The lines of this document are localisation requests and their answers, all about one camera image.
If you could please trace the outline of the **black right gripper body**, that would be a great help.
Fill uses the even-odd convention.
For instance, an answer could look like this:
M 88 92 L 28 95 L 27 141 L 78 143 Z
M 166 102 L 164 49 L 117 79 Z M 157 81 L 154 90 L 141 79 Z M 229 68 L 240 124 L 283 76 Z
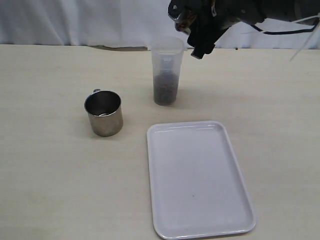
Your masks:
M 265 20 L 256 0 L 215 0 L 211 12 L 220 28 L 229 28 L 239 22 L 255 25 Z

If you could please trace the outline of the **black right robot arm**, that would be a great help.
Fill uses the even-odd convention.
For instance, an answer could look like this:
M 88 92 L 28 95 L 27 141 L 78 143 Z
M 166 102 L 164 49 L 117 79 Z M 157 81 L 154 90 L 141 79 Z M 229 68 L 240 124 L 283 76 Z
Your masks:
M 245 23 L 265 35 L 311 33 L 320 25 L 318 0 L 172 0 L 167 14 L 175 29 L 188 36 L 191 55 L 202 59 L 216 42 L 237 23 Z M 307 25 L 292 31 L 265 31 L 257 27 L 266 19 Z

